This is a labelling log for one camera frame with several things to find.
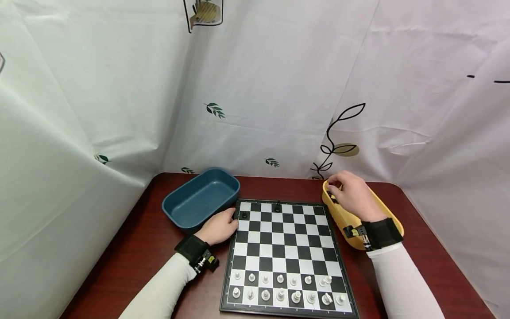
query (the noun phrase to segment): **black wrist strap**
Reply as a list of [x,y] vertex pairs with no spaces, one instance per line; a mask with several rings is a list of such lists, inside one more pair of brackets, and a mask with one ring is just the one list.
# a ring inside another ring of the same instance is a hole
[[218,268],[220,262],[209,251],[209,244],[194,235],[188,235],[176,247],[175,250],[189,260],[190,266],[200,274],[205,266],[211,271]]
[[347,226],[343,230],[347,238],[361,236],[367,251],[381,249],[403,241],[402,235],[400,235],[392,218],[373,223],[361,222],[361,225],[356,228]]

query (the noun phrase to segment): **white sleeve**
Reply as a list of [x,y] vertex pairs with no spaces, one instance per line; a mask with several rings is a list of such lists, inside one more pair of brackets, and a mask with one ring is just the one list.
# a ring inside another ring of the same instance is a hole
[[184,286],[195,277],[189,261],[176,253],[131,300],[119,318],[170,318]]
[[402,243],[367,252],[390,319],[441,319],[443,312]]

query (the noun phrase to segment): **left hand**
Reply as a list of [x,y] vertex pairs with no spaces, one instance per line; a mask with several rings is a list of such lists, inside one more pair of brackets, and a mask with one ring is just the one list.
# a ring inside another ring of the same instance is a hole
[[229,239],[239,227],[239,221],[232,219],[235,211],[235,208],[229,208],[212,216],[195,236],[210,246]]

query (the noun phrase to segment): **white curtain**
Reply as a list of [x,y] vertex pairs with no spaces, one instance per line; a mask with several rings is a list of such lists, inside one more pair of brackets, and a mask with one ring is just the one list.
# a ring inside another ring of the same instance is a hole
[[151,178],[209,166],[395,183],[510,316],[510,3],[223,11],[0,0],[0,317],[58,317]]

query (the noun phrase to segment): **wooden table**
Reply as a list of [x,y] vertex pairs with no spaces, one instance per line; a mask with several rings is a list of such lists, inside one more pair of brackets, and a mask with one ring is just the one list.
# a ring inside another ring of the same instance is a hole
[[[61,318],[117,318],[137,292],[174,254],[184,234],[161,209],[163,198],[193,175],[164,173],[156,176],[105,250]],[[321,202],[322,181],[238,177],[240,198]],[[436,296],[446,318],[493,318],[453,260],[427,227],[405,194],[395,185],[369,183],[398,216],[405,228],[404,245]],[[340,239],[354,298],[361,318],[386,318],[372,264],[364,252]],[[213,248],[225,261],[228,243]],[[225,263],[190,282],[173,318],[270,318],[220,313]]]

